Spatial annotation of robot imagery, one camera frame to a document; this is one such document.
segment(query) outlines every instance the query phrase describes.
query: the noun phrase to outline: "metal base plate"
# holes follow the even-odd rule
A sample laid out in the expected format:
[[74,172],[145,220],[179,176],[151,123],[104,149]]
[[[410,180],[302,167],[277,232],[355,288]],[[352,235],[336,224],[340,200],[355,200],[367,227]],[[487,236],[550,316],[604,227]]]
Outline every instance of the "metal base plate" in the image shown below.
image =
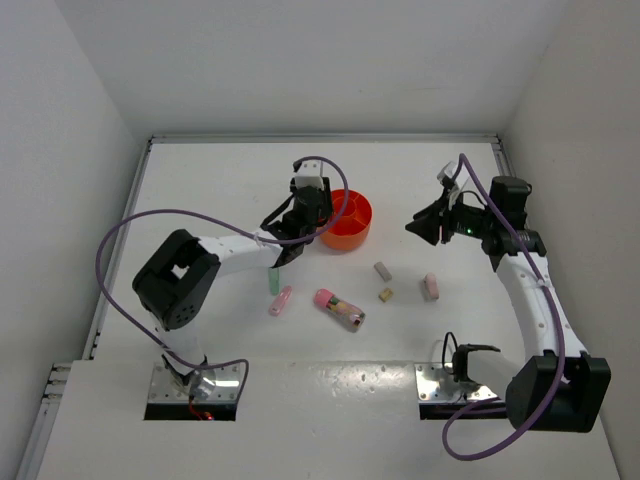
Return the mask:
[[[449,370],[452,368],[450,363],[446,363],[445,366]],[[416,363],[414,368],[422,420],[449,418],[469,402],[496,397],[484,385],[475,382],[454,382],[453,376],[442,368],[442,363]],[[495,410],[499,407],[504,407],[504,402],[493,402],[485,406],[485,409]],[[506,418],[505,413],[482,415],[482,409],[478,407],[474,410],[474,415],[461,418]]]
[[[199,412],[210,412],[214,420],[235,420],[244,366],[217,368],[211,372],[210,393],[206,398],[196,398],[193,408]],[[176,383],[162,363],[153,367],[145,420],[198,420],[189,412],[188,393]]]

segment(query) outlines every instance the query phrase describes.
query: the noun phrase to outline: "metal plate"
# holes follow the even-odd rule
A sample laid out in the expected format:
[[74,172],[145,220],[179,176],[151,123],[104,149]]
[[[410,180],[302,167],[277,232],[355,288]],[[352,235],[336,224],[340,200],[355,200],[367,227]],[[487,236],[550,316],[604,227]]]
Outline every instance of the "metal plate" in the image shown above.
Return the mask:
[[421,405],[463,406],[469,401],[495,398],[496,395],[484,385],[474,382],[454,382],[441,363],[416,363],[416,386]]
[[[200,398],[194,405],[230,405],[237,403],[240,382],[244,375],[244,365],[216,368],[215,385],[207,398]],[[171,372],[163,364],[157,363],[151,375],[151,385],[147,397],[148,405],[187,405],[189,395],[176,385]]]

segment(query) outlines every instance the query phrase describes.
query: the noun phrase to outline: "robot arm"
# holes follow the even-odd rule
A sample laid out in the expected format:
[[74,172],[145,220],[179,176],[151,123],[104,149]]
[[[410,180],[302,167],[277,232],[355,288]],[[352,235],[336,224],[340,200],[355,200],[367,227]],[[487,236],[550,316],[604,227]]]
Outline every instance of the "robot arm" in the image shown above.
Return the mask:
[[[447,243],[455,233],[479,238],[513,305],[525,344],[525,365],[508,361],[495,346],[460,345],[453,356],[456,381],[487,385],[506,404],[507,417],[519,427],[549,390],[557,368],[558,344],[553,319],[538,278],[524,254],[489,207],[464,204],[468,177],[453,181],[455,163],[438,175],[442,196],[414,215],[406,229],[432,245]],[[495,177],[490,197],[518,232],[545,278],[558,306],[565,336],[566,363],[563,382],[533,430],[588,432],[593,427],[611,379],[605,359],[593,358],[576,337],[549,279],[546,249],[538,232],[525,226],[526,199],[531,186],[513,177]]]
[[[265,218],[254,233],[274,240],[294,240],[315,232],[333,213],[329,179],[322,164],[309,160],[295,166],[291,196]],[[291,210],[285,210],[293,201]],[[286,265],[302,254],[300,242],[288,245],[257,242],[241,235],[194,237],[176,230],[162,243],[133,280],[133,289],[148,310],[160,339],[180,358],[194,364],[207,358],[198,342],[196,315],[216,277],[242,270]],[[194,370],[168,355],[167,367],[183,386]]]

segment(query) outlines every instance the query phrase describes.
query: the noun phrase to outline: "white table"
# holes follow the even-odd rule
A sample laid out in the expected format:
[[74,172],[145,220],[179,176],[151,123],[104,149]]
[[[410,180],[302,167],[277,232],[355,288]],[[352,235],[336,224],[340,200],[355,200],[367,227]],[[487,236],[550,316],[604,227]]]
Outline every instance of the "white table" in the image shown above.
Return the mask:
[[[462,151],[488,187],[498,174],[489,142],[155,144],[135,212],[183,208],[252,229],[287,196],[291,163],[313,154],[335,160],[369,198],[369,237],[347,254],[315,241],[281,269],[281,285],[294,293],[277,318],[267,314],[264,270],[216,279],[198,317],[205,352],[212,362],[252,364],[236,422],[143,421],[159,351],[109,308],[95,360],[72,368],[39,478],[617,478],[599,421],[587,435],[529,433],[497,456],[462,463],[444,453],[443,422],[419,420],[412,362],[438,361],[446,331],[523,361],[509,298],[479,242],[457,236],[434,248],[404,230],[440,195],[435,175]],[[177,228],[228,234],[174,215],[131,225],[112,291],[149,326],[131,281]],[[372,268],[378,260],[394,277],[386,304],[377,298],[387,286]],[[418,289],[428,271],[438,276],[436,303]],[[313,306],[318,288],[367,313],[357,333]],[[381,362],[393,376],[376,370]],[[506,420],[462,421],[451,437],[455,448],[476,451],[511,431]]]

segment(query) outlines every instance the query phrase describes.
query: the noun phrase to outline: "red bowl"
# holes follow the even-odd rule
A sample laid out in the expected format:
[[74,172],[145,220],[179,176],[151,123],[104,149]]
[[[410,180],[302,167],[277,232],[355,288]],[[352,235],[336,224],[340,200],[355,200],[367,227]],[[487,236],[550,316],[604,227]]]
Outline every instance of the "red bowl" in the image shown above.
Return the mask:
[[[333,211],[338,213],[344,202],[344,190],[332,190],[331,201]],[[367,198],[355,190],[349,190],[344,213],[329,231],[320,235],[320,238],[327,246],[336,250],[353,250],[362,245],[367,238],[372,218],[373,209]]]

